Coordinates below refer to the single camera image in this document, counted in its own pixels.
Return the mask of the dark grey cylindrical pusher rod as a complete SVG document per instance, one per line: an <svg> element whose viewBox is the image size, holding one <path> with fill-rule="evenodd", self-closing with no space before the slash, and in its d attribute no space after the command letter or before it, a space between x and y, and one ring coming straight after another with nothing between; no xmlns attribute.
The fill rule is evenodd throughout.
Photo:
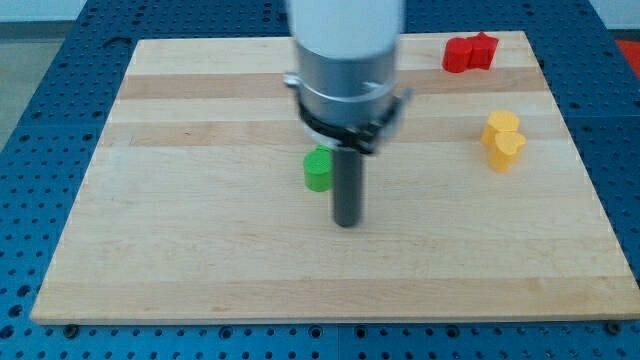
<svg viewBox="0 0 640 360"><path fill-rule="evenodd" d="M361 219L363 198L363 158L353 149L332 152L333 219L345 228Z"/></svg>

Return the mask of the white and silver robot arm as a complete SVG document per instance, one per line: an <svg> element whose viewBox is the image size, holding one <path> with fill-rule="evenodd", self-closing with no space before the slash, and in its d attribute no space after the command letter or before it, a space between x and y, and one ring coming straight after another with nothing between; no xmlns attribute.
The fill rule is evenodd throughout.
<svg viewBox="0 0 640 360"><path fill-rule="evenodd" d="M332 213L360 223L364 158L400 121L410 91L396 92L403 0L287 0L296 69L284 77L305 130L331 151Z"/></svg>

